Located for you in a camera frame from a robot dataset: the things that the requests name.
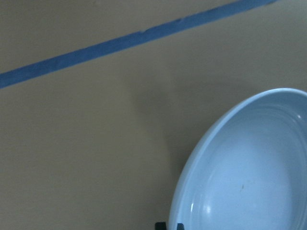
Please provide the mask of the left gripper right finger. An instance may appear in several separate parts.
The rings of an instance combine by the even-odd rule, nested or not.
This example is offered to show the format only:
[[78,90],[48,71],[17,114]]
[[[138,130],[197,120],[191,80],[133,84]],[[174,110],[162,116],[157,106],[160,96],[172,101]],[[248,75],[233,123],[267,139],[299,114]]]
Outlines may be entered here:
[[178,223],[176,230],[184,230],[184,224]]

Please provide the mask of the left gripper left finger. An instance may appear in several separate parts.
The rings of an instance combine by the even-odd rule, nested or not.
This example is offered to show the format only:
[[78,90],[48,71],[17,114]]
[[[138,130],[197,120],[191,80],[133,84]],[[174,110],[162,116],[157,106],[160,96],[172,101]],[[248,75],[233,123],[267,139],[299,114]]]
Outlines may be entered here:
[[166,230],[166,223],[165,222],[156,222],[154,225],[155,230]]

